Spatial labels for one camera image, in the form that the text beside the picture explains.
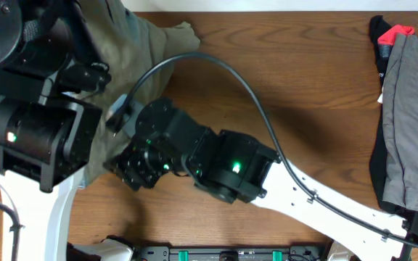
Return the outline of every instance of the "wooden surface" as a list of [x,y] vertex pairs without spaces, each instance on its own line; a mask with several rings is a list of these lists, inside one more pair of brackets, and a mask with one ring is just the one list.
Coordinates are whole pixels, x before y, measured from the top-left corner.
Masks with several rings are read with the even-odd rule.
[[[201,51],[228,62],[258,91],[286,155],[298,167],[357,202],[377,207],[368,171],[380,111],[367,36],[375,13],[140,15],[159,26],[191,22],[202,39]],[[393,24],[415,25],[418,34],[418,13],[384,15]],[[242,131],[272,145],[247,94],[212,64],[178,63],[165,95],[215,131]],[[329,241],[292,218],[241,202],[225,204],[195,190],[191,179],[172,175],[153,190],[134,193],[106,174],[79,191],[69,241],[91,244],[110,234],[174,246]],[[418,251],[413,258],[418,260]]]

